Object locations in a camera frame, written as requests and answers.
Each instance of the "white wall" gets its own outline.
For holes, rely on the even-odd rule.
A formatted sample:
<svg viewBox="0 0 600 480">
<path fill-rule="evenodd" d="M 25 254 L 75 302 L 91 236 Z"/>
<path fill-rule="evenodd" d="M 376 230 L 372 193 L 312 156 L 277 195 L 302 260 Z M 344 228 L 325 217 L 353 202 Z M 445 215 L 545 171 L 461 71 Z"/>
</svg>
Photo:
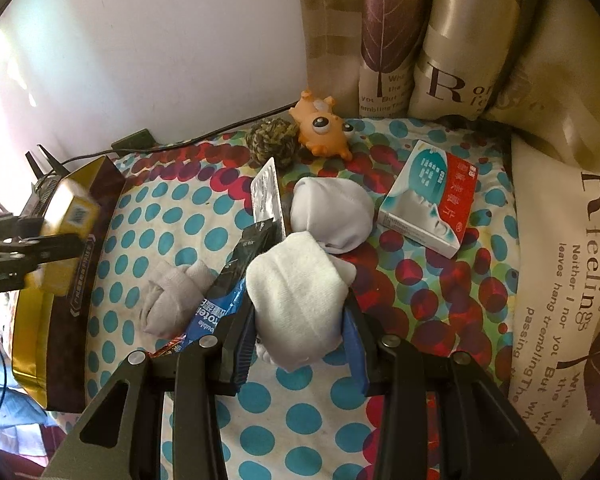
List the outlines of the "white wall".
<svg viewBox="0 0 600 480">
<path fill-rule="evenodd" d="M 189 139 L 305 84 L 299 0 L 13 0 L 0 18 L 0 146 L 19 181 L 36 143 L 64 159 L 142 128 Z"/>
</svg>

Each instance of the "white and red box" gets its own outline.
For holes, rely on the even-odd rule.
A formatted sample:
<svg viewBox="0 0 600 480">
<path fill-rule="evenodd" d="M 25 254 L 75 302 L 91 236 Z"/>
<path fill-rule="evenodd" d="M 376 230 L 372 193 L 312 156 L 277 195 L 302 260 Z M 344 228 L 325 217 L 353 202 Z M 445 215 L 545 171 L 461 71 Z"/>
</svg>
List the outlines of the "white and red box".
<svg viewBox="0 0 600 480">
<path fill-rule="evenodd" d="M 464 237 L 477 179 L 473 164 L 419 140 L 380 206 L 378 223 L 451 258 Z"/>
</svg>

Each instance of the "barcode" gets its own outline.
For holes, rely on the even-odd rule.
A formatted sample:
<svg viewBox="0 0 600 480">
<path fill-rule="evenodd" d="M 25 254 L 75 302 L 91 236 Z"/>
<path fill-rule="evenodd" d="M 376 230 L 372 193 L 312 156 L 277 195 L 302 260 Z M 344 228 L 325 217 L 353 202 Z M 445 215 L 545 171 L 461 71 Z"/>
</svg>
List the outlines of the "barcode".
<svg viewBox="0 0 600 480">
<path fill-rule="evenodd" d="M 69 215 L 68 222 L 71 225 L 75 225 L 76 227 L 81 227 L 84 224 L 87 215 L 89 214 L 89 210 L 79 205 L 74 205 L 74 208 Z"/>
</svg>

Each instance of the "metal screw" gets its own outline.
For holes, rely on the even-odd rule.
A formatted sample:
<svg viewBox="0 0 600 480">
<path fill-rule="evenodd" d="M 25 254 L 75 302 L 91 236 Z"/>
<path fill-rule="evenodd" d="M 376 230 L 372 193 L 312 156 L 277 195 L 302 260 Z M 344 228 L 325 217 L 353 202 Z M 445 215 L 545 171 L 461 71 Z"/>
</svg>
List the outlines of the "metal screw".
<svg viewBox="0 0 600 480">
<path fill-rule="evenodd" d="M 455 352 L 453 360 L 459 365 L 467 365 L 471 363 L 471 356 L 467 352 Z"/>
<path fill-rule="evenodd" d="M 383 335 L 380 342 L 387 348 L 396 348 L 397 346 L 400 346 L 400 338 L 393 334 Z"/>
<path fill-rule="evenodd" d="M 131 352 L 126 360 L 129 361 L 130 364 L 139 365 L 145 358 L 144 352 L 136 350 L 135 352 Z"/>
<path fill-rule="evenodd" d="M 198 344 L 202 346 L 202 348 L 211 348 L 216 346 L 217 343 L 218 338 L 214 335 L 203 335 L 198 341 Z"/>
</svg>

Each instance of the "wall outlet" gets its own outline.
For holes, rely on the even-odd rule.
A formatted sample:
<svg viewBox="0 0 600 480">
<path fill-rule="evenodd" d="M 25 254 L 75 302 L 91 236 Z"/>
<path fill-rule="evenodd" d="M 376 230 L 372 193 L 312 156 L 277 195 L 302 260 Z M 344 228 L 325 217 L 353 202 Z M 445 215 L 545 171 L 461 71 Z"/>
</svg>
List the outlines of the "wall outlet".
<svg viewBox="0 0 600 480">
<path fill-rule="evenodd" d="M 146 128 L 111 143 L 111 147 L 114 150 L 149 150 L 157 145 L 158 143 L 155 142 L 154 136 Z M 125 156 L 127 154 L 126 152 L 118 152 L 118 156 Z"/>
</svg>

